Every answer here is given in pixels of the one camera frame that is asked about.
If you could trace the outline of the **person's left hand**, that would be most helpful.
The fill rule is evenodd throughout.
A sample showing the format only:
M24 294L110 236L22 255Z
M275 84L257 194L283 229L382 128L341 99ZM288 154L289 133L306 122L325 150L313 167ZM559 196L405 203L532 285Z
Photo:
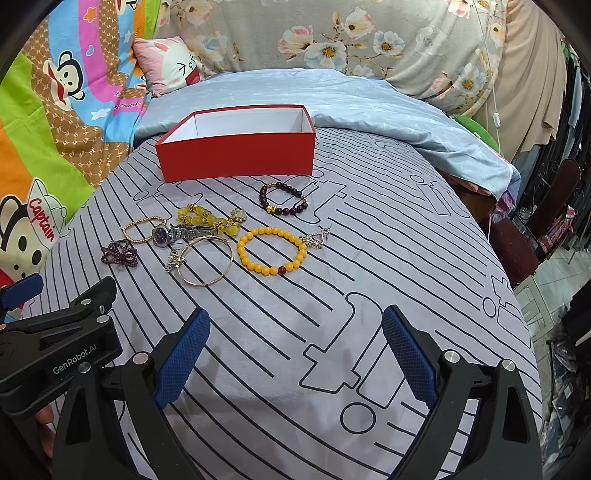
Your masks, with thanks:
M35 420L39 427L39 435L44 453L48 458L53 458L55 433L49 428L54 421L54 412L50 405L42 408L35 414Z

